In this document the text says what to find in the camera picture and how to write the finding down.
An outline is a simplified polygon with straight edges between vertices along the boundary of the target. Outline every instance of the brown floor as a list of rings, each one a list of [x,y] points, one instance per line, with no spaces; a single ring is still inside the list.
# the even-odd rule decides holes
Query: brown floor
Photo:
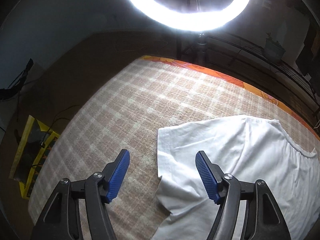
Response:
[[[19,121],[17,122],[15,114],[0,145],[0,198],[8,220],[21,240],[29,240],[33,223],[28,214],[28,201],[20,196],[18,182],[8,179],[18,146],[13,135],[14,129],[18,129],[21,135],[29,114],[50,125],[55,114],[71,105],[82,106],[107,80],[143,55],[175,58],[175,37],[172,34],[138,32],[92,35],[57,60],[22,96]],[[232,72],[232,69],[212,67],[246,81],[235,71]],[[238,66],[238,70],[241,70],[242,74],[252,72],[251,69],[241,69],[241,66]],[[264,75],[257,75],[256,79],[261,85],[270,87]],[[282,96],[291,100],[290,94]],[[80,106],[61,113],[59,117],[71,119]],[[66,120],[60,120],[53,128],[61,133],[67,123]]]

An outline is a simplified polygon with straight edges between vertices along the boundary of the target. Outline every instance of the metal bolt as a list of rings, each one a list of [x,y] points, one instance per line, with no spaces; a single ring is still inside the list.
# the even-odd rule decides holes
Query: metal bolt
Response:
[[[262,179],[258,179],[257,183],[259,186],[264,186],[266,184],[265,181]]]
[[[227,180],[231,180],[233,178],[233,176],[230,173],[224,174],[223,177]]]
[[[63,185],[67,184],[68,182],[69,182],[68,178],[63,178],[63,179],[60,180],[60,183],[63,184]]]
[[[102,172],[95,172],[93,174],[93,176],[96,177],[96,178],[101,178],[102,177]]]

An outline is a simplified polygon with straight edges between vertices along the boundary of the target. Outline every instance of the white shirt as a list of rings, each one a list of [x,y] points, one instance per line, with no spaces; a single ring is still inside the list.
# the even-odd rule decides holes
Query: white shirt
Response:
[[[171,214],[153,240],[207,238],[219,206],[208,198],[196,169],[200,150],[238,180],[265,180],[291,239],[307,235],[320,213],[316,150],[304,151],[277,120],[237,115],[159,129],[156,197]],[[233,239],[240,239],[244,213],[241,201]]]

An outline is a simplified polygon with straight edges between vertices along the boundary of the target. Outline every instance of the bed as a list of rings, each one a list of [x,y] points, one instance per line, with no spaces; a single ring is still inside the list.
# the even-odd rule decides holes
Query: bed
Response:
[[[118,239],[150,239],[168,215],[154,198],[158,128],[238,114],[277,119],[304,150],[320,152],[311,127],[251,85],[179,60],[135,60],[101,87],[61,134],[30,196],[33,222],[61,178],[86,179],[126,148],[131,163],[108,213]],[[84,239],[90,239],[84,201],[80,217]]]

